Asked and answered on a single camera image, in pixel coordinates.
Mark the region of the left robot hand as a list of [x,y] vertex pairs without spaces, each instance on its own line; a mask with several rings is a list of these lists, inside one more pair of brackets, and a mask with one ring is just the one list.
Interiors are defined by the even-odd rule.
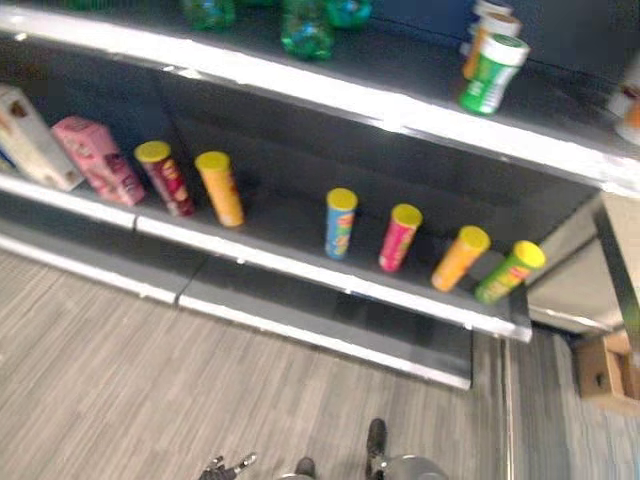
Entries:
[[234,480],[257,460],[257,453],[245,455],[238,463],[226,466],[222,455],[211,460],[199,476],[199,480]]

